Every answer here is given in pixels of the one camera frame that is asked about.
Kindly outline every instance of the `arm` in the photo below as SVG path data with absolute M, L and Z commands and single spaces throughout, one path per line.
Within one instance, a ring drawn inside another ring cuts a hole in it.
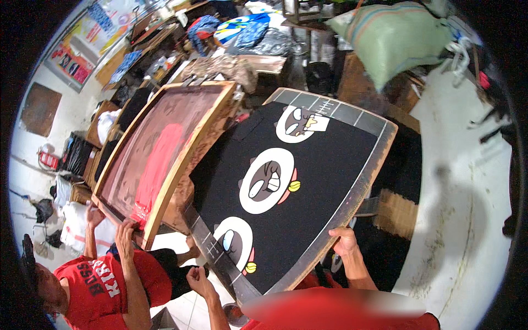
M 330 236 L 339 237 L 334 251 L 343 259 L 348 287 L 354 289 L 377 290 L 369 275 L 356 236 L 351 228 L 339 227 L 328 232 Z
M 211 330 L 230 330 L 218 293 L 214 290 L 211 281 L 205 276 L 205 269 L 203 267 L 191 268 L 187 274 L 187 281 L 191 289 L 204 297 L 207 303 Z
M 103 221 L 105 215 L 90 201 L 86 209 L 86 237 L 84 239 L 84 253 L 87 260 L 97 259 L 96 227 Z
M 116 231 L 116 246 L 127 288 L 128 311 L 122 316 L 130 330 L 148 330 L 151 326 L 150 307 L 136 266 L 134 266 L 133 224 L 133 221 L 125 220 Z

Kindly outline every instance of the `human hand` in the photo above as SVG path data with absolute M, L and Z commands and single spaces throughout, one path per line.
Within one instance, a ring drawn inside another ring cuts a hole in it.
M 356 249 L 359 249 L 356 235 L 354 235 L 352 228 L 338 227 L 329 230 L 328 234 L 333 237 L 338 237 L 334 245 L 334 251 L 342 257 L 351 255 Z
M 191 289 L 205 298 L 207 302 L 209 302 L 210 299 L 218 298 L 218 293 L 214 289 L 213 284 L 205 276 L 205 268 L 203 268 L 203 266 L 192 267 L 189 270 L 189 273 L 187 273 L 186 278 Z
M 88 227 L 95 229 L 105 218 L 105 214 L 97 208 L 94 202 L 90 201 L 86 209 L 86 222 L 88 223 Z
M 134 245 L 132 244 L 132 226 L 134 221 L 125 220 L 117 227 L 116 230 L 116 246 L 119 252 L 119 257 L 124 261 L 132 261 L 134 258 Z

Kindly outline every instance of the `cartoon character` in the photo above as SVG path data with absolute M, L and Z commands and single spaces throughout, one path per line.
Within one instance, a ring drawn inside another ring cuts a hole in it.
M 254 263 L 253 232 L 246 221 L 230 216 L 215 227 L 213 237 L 244 276 L 257 270 L 257 264 Z
M 284 112 L 274 125 L 277 137 L 286 143 L 299 143 L 316 131 L 326 131 L 330 121 L 330 118 L 302 107 L 287 106 L 282 110 Z
M 251 160 L 239 188 L 240 204 L 251 214 L 264 213 L 282 203 L 300 188 L 293 155 L 282 148 L 263 151 Z

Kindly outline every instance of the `man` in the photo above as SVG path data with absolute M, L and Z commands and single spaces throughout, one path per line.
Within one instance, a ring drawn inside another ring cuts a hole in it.
M 24 236 L 22 257 L 28 277 L 47 313 L 61 313 L 73 329 L 150 329 L 150 308 L 191 291 L 181 264 L 200 255 L 192 238 L 190 251 L 145 252 L 132 243 L 133 221 L 116 231 L 115 245 L 97 258 L 94 231 L 105 215 L 90 203 L 86 218 L 86 246 L 82 256 L 51 273 L 35 263 L 33 244 Z
M 334 251 L 343 259 L 343 266 L 345 267 L 345 274 L 349 288 L 377 290 L 374 281 L 369 275 L 363 256 L 361 255 L 359 246 L 357 245 L 356 236 L 351 228 L 336 228 L 329 230 L 330 236 L 338 237 L 337 243 L 334 245 Z M 327 281 L 333 288 L 340 288 L 332 277 L 327 274 Z M 187 280 L 200 296 L 205 298 L 209 310 L 209 318 L 211 322 L 211 330 L 229 330 L 229 323 L 224 311 L 220 305 L 218 293 L 214 290 L 213 285 L 205 276 L 205 271 L 202 267 L 191 268 L 187 275 Z M 320 287 L 317 277 L 309 274 L 296 289 L 310 289 Z M 276 327 L 268 326 L 256 320 L 251 320 L 246 324 L 242 330 L 272 330 Z M 438 319 L 431 314 L 425 313 L 421 317 L 405 322 L 403 324 L 392 325 L 390 327 L 376 328 L 392 329 L 392 330 L 440 330 L 440 323 Z

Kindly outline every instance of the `white circle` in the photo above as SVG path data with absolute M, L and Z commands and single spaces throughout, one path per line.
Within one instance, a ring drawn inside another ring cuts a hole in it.
M 253 247 L 253 231 L 246 221 L 236 216 L 224 219 L 215 229 L 213 237 L 218 241 L 228 230 L 236 231 L 242 238 L 242 253 L 237 262 L 237 268 L 242 271 L 248 262 L 251 248 Z
M 263 201 L 256 202 L 249 198 L 249 185 L 251 184 L 251 179 L 257 172 L 257 170 L 269 161 L 275 161 L 280 165 L 280 185 L 279 189 L 274 193 L 271 193 L 268 198 Z M 260 214 L 268 211 L 280 200 L 284 192 L 290 184 L 291 176 L 294 173 L 294 156 L 286 149 L 282 148 L 271 148 L 264 150 L 260 155 L 255 158 L 249 170 L 247 171 L 244 179 L 242 180 L 242 185 L 240 186 L 240 204 L 244 210 L 251 214 Z
M 308 130 L 308 131 L 305 131 L 304 134 L 299 134 L 297 136 L 292 136 L 292 135 L 286 134 L 286 127 L 285 127 L 286 119 L 297 108 L 298 107 L 288 106 L 286 108 L 286 110 L 284 110 L 284 112 L 282 113 L 282 116 L 280 116 L 279 121 L 277 122 L 277 127 L 275 128 L 275 133 L 277 134 L 277 137 L 279 138 L 279 140 L 281 140 L 282 142 L 299 143 L 299 142 L 302 142 L 302 141 L 306 140 L 307 138 L 312 136 L 312 134 L 314 133 L 313 131 Z

